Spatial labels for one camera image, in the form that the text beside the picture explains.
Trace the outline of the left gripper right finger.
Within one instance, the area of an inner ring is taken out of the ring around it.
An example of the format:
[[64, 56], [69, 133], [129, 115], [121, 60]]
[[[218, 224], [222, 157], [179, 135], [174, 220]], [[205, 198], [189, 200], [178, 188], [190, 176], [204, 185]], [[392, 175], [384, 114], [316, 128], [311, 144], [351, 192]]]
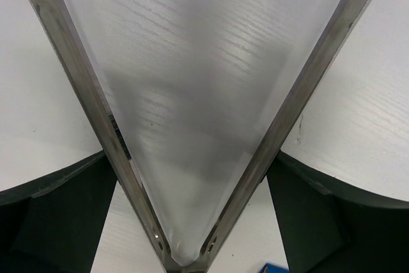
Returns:
[[408, 202], [279, 152], [268, 186], [290, 272], [408, 272]]

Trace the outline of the stainless steel tongs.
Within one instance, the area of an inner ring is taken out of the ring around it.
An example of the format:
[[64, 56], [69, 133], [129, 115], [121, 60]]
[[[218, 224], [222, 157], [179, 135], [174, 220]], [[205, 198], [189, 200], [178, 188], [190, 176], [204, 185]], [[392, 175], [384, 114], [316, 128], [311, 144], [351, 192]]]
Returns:
[[297, 118], [371, 0], [340, 0], [301, 72], [263, 136], [249, 165], [203, 242], [198, 258], [181, 266], [138, 172], [120, 141], [119, 128], [64, 0], [29, 0], [134, 212], [167, 272], [207, 272]]

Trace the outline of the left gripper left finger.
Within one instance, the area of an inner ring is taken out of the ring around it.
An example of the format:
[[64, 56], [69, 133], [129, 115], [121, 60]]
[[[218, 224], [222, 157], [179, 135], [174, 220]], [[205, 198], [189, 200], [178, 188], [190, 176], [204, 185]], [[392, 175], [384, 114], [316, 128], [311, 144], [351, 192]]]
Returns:
[[90, 272], [116, 183], [98, 152], [1, 191], [1, 272]]

